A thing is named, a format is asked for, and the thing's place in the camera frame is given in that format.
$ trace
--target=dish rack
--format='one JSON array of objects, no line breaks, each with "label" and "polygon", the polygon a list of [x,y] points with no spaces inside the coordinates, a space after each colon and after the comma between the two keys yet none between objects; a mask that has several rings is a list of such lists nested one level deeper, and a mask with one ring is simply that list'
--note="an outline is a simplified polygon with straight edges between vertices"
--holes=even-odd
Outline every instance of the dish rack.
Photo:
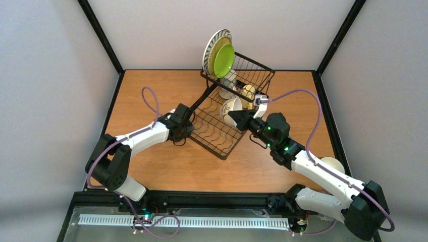
[{"label": "dish rack", "polygon": [[252,94],[267,95],[269,85],[275,71],[258,63],[242,54],[235,52],[232,65],[237,75],[236,91],[221,83],[221,78],[210,75],[204,70],[200,74],[206,79],[206,90],[201,97],[191,106],[195,111],[195,119],[192,122],[195,127],[190,139],[220,158],[226,160],[245,132],[236,127],[229,126],[220,117],[220,108],[226,101],[219,95],[220,88],[224,88],[238,97],[248,101],[254,101],[254,95],[242,95],[241,90],[245,85],[252,85]]}]

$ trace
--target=wooden surface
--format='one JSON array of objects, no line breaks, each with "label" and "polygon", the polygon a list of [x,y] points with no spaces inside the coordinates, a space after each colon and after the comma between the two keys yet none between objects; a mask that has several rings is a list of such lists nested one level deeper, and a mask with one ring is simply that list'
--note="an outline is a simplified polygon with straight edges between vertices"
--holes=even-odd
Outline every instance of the wooden surface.
[{"label": "wooden surface", "polygon": [[[191,106],[206,88],[199,71],[126,71],[106,133],[127,134],[148,125],[154,113],[141,98],[141,88],[150,86],[166,113],[179,103]],[[316,93],[311,72],[276,72],[268,94],[271,98],[308,88]],[[154,106],[150,93],[146,94]],[[291,125],[290,136],[301,144],[316,122],[317,105],[307,93],[294,93],[270,103],[271,112],[282,112]],[[315,190],[320,187],[306,177],[277,165],[269,155],[248,139],[238,143],[227,160],[220,160],[188,139],[184,146],[172,142],[157,144],[131,160],[129,174],[154,190],[286,192],[295,183]],[[324,119],[315,134],[311,151],[317,157],[334,156]]]}]

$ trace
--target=green plate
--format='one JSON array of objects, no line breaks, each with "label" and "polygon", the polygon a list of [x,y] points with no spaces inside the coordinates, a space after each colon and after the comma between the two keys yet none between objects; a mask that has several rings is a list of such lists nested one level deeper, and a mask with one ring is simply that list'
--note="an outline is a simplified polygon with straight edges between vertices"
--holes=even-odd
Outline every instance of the green plate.
[{"label": "green plate", "polygon": [[225,44],[217,52],[214,60],[214,73],[218,78],[224,77],[231,69],[235,59],[235,49],[231,44]]}]

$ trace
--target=white mug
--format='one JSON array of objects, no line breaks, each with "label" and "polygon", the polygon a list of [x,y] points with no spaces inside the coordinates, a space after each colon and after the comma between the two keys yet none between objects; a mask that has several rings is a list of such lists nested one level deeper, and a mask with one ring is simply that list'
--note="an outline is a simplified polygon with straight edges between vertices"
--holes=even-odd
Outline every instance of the white mug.
[{"label": "white mug", "polygon": [[[220,82],[223,84],[223,85],[225,85],[225,86],[227,86],[227,87],[229,87],[230,89],[232,89],[232,90],[234,90],[234,91],[236,91],[237,89],[236,89],[236,78],[237,78],[237,74],[236,74],[236,71],[234,71],[234,70],[230,70],[226,75],[225,75],[225,77],[224,78],[221,78],[221,80],[220,80]],[[228,91],[228,90],[226,90],[226,89],[224,89],[224,88],[220,88],[220,90],[219,90],[219,95],[220,95],[220,97],[222,97],[222,98],[224,98],[224,99],[231,99],[231,98],[235,98],[235,95],[232,93],[232,92],[230,92],[230,91]]]},{"label": "white mug", "polygon": [[229,111],[239,111],[242,110],[242,103],[239,97],[229,99],[223,103],[220,108],[220,117],[221,119],[229,126],[235,126],[235,121],[228,115]]}]

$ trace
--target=cup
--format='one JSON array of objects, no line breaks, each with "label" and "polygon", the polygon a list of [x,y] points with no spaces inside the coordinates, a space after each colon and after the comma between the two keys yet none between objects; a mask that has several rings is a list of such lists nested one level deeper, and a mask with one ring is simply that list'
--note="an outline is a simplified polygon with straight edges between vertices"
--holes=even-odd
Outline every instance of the cup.
[{"label": "cup", "polygon": [[[228,88],[236,91],[236,78],[237,78],[237,74],[236,71],[234,70],[230,70],[224,78],[221,78],[220,83],[222,83],[223,85],[227,86]],[[231,98],[235,98],[235,95],[226,90],[225,88],[220,88],[219,90],[219,95],[220,97],[224,98],[224,99],[231,99]]]},{"label": "cup", "polygon": [[225,124],[234,127],[235,121],[228,115],[229,111],[239,111],[242,110],[242,103],[239,97],[232,98],[223,103],[220,108],[220,117],[223,119]]},{"label": "cup", "polygon": [[[242,88],[241,94],[245,97],[248,97],[249,99],[253,99],[255,96],[255,88],[251,85],[245,85],[244,88]],[[248,102],[241,98],[242,107],[246,109],[253,109],[253,103]]]},{"label": "cup", "polygon": [[[234,90],[234,91],[237,91],[237,89],[236,89],[235,85],[234,85],[232,82],[230,82],[230,83],[228,84],[228,87],[229,87],[230,89]],[[224,88],[220,88],[220,90],[219,90],[219,95],[220,95],[220,97],[222,97],[222,98],[224,98],[224,99],[232,99],[232,98],[237,97],[235,94],[233,94],[232,92],[230,92],[230,91],[228,91],[228,90],[226,90],[226,89],[224,89]]]}]

